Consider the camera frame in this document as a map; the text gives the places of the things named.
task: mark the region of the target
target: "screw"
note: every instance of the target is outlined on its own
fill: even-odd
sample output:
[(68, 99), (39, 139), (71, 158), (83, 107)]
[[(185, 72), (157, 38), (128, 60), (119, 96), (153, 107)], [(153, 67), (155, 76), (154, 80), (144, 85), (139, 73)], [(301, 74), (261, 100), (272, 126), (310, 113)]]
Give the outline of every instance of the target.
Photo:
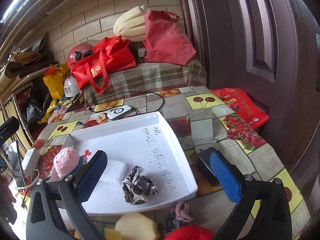
[(279, 178), (275, 178), (275, 182), (276, 182), (276, 184), (282, 184), (282, 180)]
[(244, 176), (244, 179), (247, 180), (247, 181), (252, 181), (253, 180), (253, 177), (250, 175), (250, 174), (246, 174)]
[(38, 179), (37, 182), (36, 182), (36, 184), (37, 184), (37, 185), (41, 185), (43, 182), (44, 182), (43, 179)]
[(70, 180), (72, 180), (72, 178), (73, 178), (73, 176), (69, 174), (69, 175), (64, 177), (64, 180), (65, 181), (70, 181)]

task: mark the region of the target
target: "red tote bag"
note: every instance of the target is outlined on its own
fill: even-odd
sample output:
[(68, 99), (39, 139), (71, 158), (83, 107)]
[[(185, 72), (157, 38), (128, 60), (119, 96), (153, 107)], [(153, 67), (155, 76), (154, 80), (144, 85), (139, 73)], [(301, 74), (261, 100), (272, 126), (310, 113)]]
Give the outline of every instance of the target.
[(146, 40), (143, 42), (146, 62), (186, 65), (196, 54), (191, 41), (175, 24), (179, 16), (166, 11), (147, 11)]
[[(76, 79), (83, 91), (90, 83), (93, 89), (101, 94), (108, 85), (108, 73), (135, 67), (136, 62), (128, 49), (130, 41), (122, 40), (121, 36), (104, 38), (93, 47), (93, 54), (71, 64), (71, 75)], [(94, 78), (103, 77), (103, 85), (98, 88)]]

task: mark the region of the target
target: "cardboard tray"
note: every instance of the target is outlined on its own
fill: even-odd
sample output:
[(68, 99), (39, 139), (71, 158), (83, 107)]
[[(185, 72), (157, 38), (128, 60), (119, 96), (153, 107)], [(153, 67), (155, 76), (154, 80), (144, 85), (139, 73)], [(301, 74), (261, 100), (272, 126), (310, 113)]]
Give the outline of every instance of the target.
[[(156, 210), (196, 195), (197, 184), (185, 154), (173, 130), (159, 112), (72, 132), (63, 148), (73, 145), (79, 155), (86, 150), (92, 153), (88, 161), (96, 151), (105, 151), (109, 159), (127, 165), (126, 176), (135, 166), (141, 166), (144, 169), (142, 175), (152, 179), (158, 189), (158, 194), (149, 196), (146, 203), (130, 205), (125, 202), (121, 183), (115, 186), (100, 180), (89, 200), (82, 203), (89, 215)], [(50, 181), (56, 180), (59, 178), (53, 170)]]

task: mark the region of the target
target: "plaid blanket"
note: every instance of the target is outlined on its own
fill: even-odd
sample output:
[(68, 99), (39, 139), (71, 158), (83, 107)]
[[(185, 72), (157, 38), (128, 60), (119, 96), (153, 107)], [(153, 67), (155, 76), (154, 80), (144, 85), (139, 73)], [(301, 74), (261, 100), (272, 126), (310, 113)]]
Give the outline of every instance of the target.
[[(85, 107), (92, 103), (98, 105), (148, 92), (205, 86), (206, 77), (206, 71), (198, 59), (191, 60), (185, 66), (169, 63), (141, 63), (135, 68), (109, 74), (109, 83), (104, 93), (98, 94), (90, 84), (85, 85)], [(94, 81), (98, 87), (103, 85), (102, 77)]]

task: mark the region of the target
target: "red plastic bag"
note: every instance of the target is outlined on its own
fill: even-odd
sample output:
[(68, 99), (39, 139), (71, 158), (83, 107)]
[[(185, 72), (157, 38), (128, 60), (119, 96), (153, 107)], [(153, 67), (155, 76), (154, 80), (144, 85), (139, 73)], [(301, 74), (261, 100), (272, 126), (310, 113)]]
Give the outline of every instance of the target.
[(264, 125), (269, 116), (254, 105), (248, 95), (239, 88), (211, 90), (218, 98), (233, 109), (253, 129)]
[(146, 62), (186, 65), (196, 54), (185, 33), (175, 24), (179, 16), (166, 11), (147, 11), (145, 14)]
[[(83, 90), (84, 85), (90, 83), (97, 93), (103, 93), (108, 85), (107, 73), (121, 71), (135, 67), (136, 62), (128, 49), (130, 41), (123, 41), (121, 36), (104, 38), (93, 47), (93, 54), (71, 64), (71, 75)], [(101, 88), (98, 88), (94, 78), (103, 76)]]

